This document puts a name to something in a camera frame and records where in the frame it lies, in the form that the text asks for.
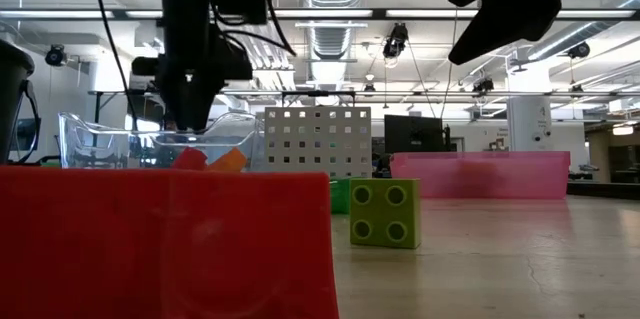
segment lego stud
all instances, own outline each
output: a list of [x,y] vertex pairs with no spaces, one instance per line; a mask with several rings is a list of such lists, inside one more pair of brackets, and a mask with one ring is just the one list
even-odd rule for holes
[[387,226],[387,237],[394,243],[401,243],[407,238],[407,227],[401,222],[391,222]]
[[371,189],[360,185],[353,190],[353,200],[360,205],[367,205],[371,201]]
[[371,236],[371,232],[373,231],[371,224],[365,220],[358,220],[353,223],[353,234],[358,237],[358,239],[367,239]]
[[387,201],[392,206],[400,206],[406,200],[407,193],[399,186],[392,186],[387,189]]

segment red plastic wall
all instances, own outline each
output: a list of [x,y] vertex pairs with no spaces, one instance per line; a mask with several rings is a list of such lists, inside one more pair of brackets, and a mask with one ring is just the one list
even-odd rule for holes
[[328,183],[0,168],[0,317],[336,319]]
[[569,152],[397,153],[394,178],[419,178],[423,198],[563,199]]

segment computer monitor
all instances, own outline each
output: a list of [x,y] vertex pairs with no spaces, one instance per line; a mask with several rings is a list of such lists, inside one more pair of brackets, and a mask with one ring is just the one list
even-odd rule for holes
[[385,115],[384,137],[387,154],[447,151],[440,119]]

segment orange object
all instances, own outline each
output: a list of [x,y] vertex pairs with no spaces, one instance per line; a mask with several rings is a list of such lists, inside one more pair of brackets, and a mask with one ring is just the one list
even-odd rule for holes
[[242,168],[244,168],[246,165],[247,157],[245,157],[244,154],[242,154],[242,152],[238,150],[238,148],[233,148],[227,154],[221,156],[220,158],[218,158],[218,160],[207,166],[205,170],[238,173],[241,172]]

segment white pegboard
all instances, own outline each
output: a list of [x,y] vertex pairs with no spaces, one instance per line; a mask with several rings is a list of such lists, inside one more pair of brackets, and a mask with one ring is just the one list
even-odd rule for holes
[[265,108],[268,171],[371,177],[371,108]]

